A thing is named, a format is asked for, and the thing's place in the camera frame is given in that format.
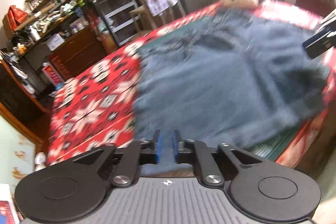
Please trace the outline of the red bag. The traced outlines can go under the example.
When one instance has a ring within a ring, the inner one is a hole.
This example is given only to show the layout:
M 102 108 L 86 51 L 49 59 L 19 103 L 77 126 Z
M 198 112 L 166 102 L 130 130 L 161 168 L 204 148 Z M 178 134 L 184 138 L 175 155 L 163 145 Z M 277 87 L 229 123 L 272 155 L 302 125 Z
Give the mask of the red bag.
M 11 5 L 7 12 L 7 17 L 11 30 L 15 30 L 17 26 L 22 24 L 28 16 L 28 13 L 17 8 L 15 5 Z

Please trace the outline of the blue denim jeans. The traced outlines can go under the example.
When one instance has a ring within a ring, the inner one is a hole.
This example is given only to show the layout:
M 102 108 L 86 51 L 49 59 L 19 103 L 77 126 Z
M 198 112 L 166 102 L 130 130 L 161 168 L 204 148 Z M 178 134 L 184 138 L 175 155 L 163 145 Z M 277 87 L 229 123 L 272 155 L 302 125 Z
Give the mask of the blue denim jeans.
M 302 47 L 311 31 L 221 9 L 138 49 L 135 138 L 161 132 L 159 164 L 144 176 L 185 171 L 173 135 L 215 147 L 249 148 L 293 128 L 324 106 L 330 69 Z

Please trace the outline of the wooden chair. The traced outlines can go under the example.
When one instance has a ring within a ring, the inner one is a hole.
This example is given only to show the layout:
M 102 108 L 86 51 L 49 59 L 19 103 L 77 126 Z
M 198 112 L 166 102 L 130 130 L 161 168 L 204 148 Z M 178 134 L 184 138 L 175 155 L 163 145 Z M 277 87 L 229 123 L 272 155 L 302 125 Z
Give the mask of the wooden chair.
M 181 17 L 186 16 L 185 9 L 183 8 L 180 0 L 177 1 L 176 5 L 168 7 L 167 9 L 164 10 L 164 12 L 161 12 L 160 14 L 156 16 L 153 16 L 151 14 L 145 0 L 139 0 L 139 2 L 141 6 L 129 12 L 130 17 L 134 20 L 135 29 L 138 32 L 140 32 L 141 29 L 137 23 L 137 20 L 141 21 L 143 29 L 145 29 L 145 24 L 143 23 L 143 19 L 146 19 L 152 30 L 155 30 L 158 27 L 162 27 L 168 23 L 175 21 L 176 18 L 175 18 L 175 13 L 174 13 L 175 11 L 174 6 L 177 6 L 177 9 L 179 10 L 179 14 Z

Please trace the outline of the brown wooden drawer cabinet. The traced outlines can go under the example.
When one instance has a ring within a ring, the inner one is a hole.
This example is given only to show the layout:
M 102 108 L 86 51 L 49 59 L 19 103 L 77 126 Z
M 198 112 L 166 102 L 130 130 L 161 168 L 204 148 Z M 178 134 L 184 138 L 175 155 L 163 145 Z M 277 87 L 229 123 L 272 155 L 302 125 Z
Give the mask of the brown wooden drawer cabinet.
M 75 33 L 58 46 L 49 60 L 65 80 L 99 62 L 107 55 L 102 43 L 90 27 Z

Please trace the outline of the red white sign box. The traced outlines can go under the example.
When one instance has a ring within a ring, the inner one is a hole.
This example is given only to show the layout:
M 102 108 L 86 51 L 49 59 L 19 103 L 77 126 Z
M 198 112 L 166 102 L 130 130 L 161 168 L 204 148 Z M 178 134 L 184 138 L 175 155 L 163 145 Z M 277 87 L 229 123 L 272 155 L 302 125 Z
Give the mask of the red white sign box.
M 57 70 L 52 66 L 50 62 L 43 63 L 42 72 L 53 84 L 53 86 L 58 86 L 64 83 L 63 78 L 57 72 Z

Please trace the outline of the white cardboard box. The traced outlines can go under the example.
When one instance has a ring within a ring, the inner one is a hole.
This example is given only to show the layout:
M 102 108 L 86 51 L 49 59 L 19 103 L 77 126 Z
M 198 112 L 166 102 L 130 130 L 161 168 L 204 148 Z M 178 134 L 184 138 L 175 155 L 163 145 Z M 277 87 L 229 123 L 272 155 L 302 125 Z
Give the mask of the white cardboard box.
M 60 34 L 54 34 L 46 41 L 46 45 L 50 51 L 54 51 L 58 46 L 60 46 L 64 42 L 65 40 L 62 38 Z

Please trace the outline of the red patterned blanket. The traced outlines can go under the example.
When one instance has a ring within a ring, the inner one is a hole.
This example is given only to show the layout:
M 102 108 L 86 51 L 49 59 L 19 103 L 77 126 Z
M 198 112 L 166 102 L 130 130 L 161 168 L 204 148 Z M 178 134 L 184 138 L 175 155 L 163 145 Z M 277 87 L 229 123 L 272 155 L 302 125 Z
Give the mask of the red patterned blanket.
M 49 140 L 49 164 L 64 161 L 105 143 L 127 146 L 133 138 L 135 100 L 140 76 L 137 49 L 170 32 L 213 14 L 214 3 L 137 38 L 111 53 L 78 76 L 65 82 L 54 99 Z M 335 50 L 323 58 L 331 72 L 323 92 L 329 107 L 300 129 L 291 129 L 252 148 L 252 152 L 279 164 L 294 167 L 306 153 L 318 159 L 335 135 L 327 120 L 335 116 Z

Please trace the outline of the white drawer unit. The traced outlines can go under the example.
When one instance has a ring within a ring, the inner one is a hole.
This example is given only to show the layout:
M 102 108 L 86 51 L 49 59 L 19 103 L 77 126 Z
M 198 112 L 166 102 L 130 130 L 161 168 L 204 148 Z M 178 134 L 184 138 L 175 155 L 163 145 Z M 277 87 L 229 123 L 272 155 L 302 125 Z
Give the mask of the white drawer unit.
M 137 0 L 89 0 L 119 47 L 127 44 L 137 33 L 138 16 L 130 12 L 138 8 Z

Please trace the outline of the dark cluttered shelf unit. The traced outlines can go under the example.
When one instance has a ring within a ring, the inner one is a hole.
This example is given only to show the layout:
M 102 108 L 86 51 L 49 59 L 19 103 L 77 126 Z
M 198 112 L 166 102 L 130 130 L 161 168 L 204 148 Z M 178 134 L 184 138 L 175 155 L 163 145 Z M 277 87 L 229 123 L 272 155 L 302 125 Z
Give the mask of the dark cluttered shelf unit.
M 26 0 L 26 3 L 31 11 L 14 28 L 11 38 L 19 60 L 50 38 L 62 23 L 78 14 L 85 5 L 84 0 Z

